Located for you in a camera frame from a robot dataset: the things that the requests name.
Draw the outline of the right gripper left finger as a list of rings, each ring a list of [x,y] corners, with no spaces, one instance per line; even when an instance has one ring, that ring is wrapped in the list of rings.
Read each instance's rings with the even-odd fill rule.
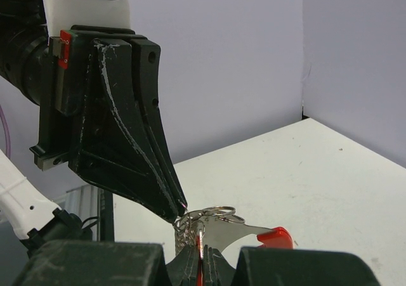
[[[159,244],[54,240],[44,244],[14,285],[198,285],[196,277],[170,274]]]

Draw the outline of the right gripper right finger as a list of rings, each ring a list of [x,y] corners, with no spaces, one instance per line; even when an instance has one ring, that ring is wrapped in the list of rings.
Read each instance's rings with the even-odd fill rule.
[[[243,247],[232,268],[214,249],[202,265],[203,285],[379,285],[354,254]]]

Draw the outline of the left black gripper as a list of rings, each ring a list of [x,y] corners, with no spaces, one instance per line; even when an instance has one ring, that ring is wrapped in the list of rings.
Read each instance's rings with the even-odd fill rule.
[[[161,48],[143,36],[97,39],[134,34],[74,25],[50,37],[30,150],[43,171],[69,160],[85,182],[174,221],[187,201],[160,116]]]

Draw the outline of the silver keyring with red tag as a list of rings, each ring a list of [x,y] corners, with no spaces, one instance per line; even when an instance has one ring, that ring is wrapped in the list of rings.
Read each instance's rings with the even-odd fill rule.
[[[256,236],[262,247],[291,249],[294,246],[289,232],[283,227],[267,228],[246,224],[231,206],[207,207],[186,212],[174,225],[175,254],[187,245],[197,243],[223,252],[234,242],[248,235]]]

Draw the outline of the red key tag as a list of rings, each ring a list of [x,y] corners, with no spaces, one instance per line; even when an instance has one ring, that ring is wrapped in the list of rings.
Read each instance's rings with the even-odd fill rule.
[[[204,246],[203,246],[203,230],[199,230],[196,238],[196,245],[198,250],[198,267],[197,267],[197,286],[203,286],[203,269],[202,261],[204,258]]]

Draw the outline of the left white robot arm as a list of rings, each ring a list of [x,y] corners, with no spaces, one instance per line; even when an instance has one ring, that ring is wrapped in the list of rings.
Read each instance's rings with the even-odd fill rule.
[[[160,46],[131,28],[128,0],[1,0],[1,214],[29,256],[54,240],[89,240],[79,219],[41,193],[21,166],[20,139],[43,171],[84,182],[173,223],[186,198],[159,110]]]

